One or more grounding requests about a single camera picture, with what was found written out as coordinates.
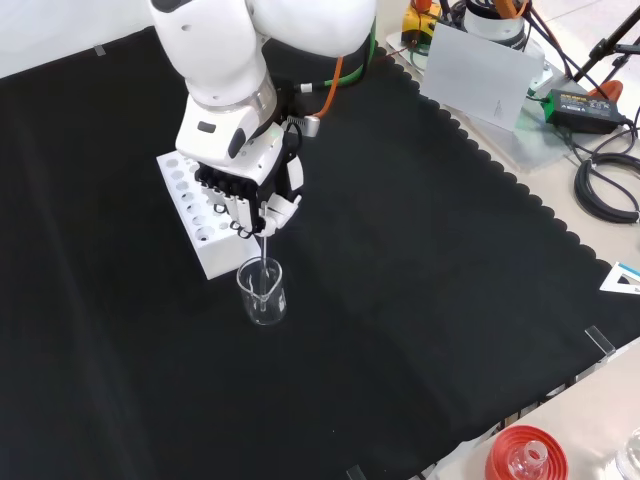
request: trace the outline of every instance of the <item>black cable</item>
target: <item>black cable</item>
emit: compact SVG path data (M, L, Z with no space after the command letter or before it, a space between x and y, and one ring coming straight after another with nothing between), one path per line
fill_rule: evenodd
M536 98L536 97L532 97L531 95L527 95L527 98L529 100L533 100L534 102L549 103L548 98Z
M604 90L602 90L602 88L600 88L600 85L598 85L593 78L591 78L589 75L587 75L584 70L582 70L582 68L580 68L580 66L574 62L571 57L569 57L569 55L567 55L566 53L564 53L564 51L562 50L562 48L560 48L560 45L554 43L551 38L549 38L549 36L542 31L542 28L540 28L540 26L535 23L535 21L533 20L533 18L531 18L531 16L527 16L526 17L527 21L531 24L531 26L533 28L536 29L536 31L542 35L542 38L544 38L547 42L549 42L549 44L551 44L556 51L558 52L558 54L560 55L560 57L562 57L564 60L567 60L571 65L573 65L575 67L575 69L587 80L589 80L594 87L596 87L596 90L598 90L598 93L600 93L600 95L602 95L605 99L609 100L609 96L605 93Z
M638 111L636 112L635 120L633 122L631 122L630 120L626 122L626 125L629 127L628 130L620 132L602 142L593 150L593 152L582 147L581 145L578 145L575 141L573 141L571 133L565 134L564 132L561 132L563 138L573 151L574 155L580 161L580 166L578 167L578 172L574 180L574 193L576 199L587 212L589 212L594 217L606 222L619 224L632 224L640 222L640 205L638 204L638 201L635 199L635 197L631 194L631 192L595 170L595 167L601 165L616 165L624 168L631 168L640 173L640 159L632 155L628 155L631 149L633 149L633 147L635 146L636 139L638 138L638 117L640 117L640 108L638 108ZM610 144L615 139L622 137L623 135L631 135L630 145L623 152L599 153L605 146ZM578 149L590 154L590 157L586 160L583 159L578 153ZM619 210L607 205L595 192L593 185L591 184L591 175L594 175L595 177L617 188L631 201L635 210L630 212Z
M560 52L562 50L562 47L560 46L560 43L558 42L558 39L555 37L555 35L551 31L551 29L544 22L542 17L538 14L536 9L533 8L533 2L529 2L529 7L528 7L527 11L525 12L525 14L523 15L523 17L529 22L529 25L531 25L533 27L533 22L532 22L532 18L531 18L532 15L535 17L536 21L542 26L544 31L547 33L547 37L548 38L545 37L545 40L547 40L547 42L549 42L549 44L553 48L555 48L558 52ZM573 74L571 73L571 68L569 67L569 64L567 63L567 60L562 55L560 55L560 58L562 59L562 63L564 65L564 74L565 74L565 76L569 80L573 80Z

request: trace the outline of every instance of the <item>green cable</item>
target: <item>green cable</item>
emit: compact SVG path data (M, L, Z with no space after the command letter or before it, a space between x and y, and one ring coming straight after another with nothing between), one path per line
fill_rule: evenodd
M376 50L376 19L373 20L373 26L371 27L371 43L369 48L370 48L369 63L371 63L371 59L373 58L373 54L375 53L375 50ZM349 75L342 77L338 81L338 86L344 87L345 85L351 85L358 78L360 78L361 74L362 74L362 66L358 67L358 69L355 70L353 73L350 73ZM325 87L330 87L331 85L333 85L333 80L327 80L326 82L324 82Z

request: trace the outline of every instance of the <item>glass beaker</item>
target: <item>glass beaker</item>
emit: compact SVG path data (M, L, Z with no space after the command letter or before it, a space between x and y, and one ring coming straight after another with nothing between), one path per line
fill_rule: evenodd
M282 267L273 258L252 258L236 275L244 308L256 325L279 323L287 312Z
M509 472L518 480L538 480L546 478L547 447L533 440L526 445L516 447L509 455Z
M640 479L640 428L616 455L616 467L624 480Z

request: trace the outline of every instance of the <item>orange cable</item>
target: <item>orange cable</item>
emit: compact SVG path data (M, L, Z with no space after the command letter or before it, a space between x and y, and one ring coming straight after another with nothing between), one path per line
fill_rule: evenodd
M331 108L331 103L333 103L333 97L336 96L336 90L338 89L338 83L340 83L340 73L342 72L342 62L344 58L338 58L338 63L336 63L336 71L333 74L333 84L331 85L331 90L329 90L329 96L327 97L327 101L324 104L322 110L315 114L316 117L322 118L324 117L329 108Z

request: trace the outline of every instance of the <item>white paper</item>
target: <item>white paper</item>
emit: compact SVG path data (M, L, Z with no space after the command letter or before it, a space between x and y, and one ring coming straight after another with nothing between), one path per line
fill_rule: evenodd
M522 52L438 24L420 93L513 131L539 68Z

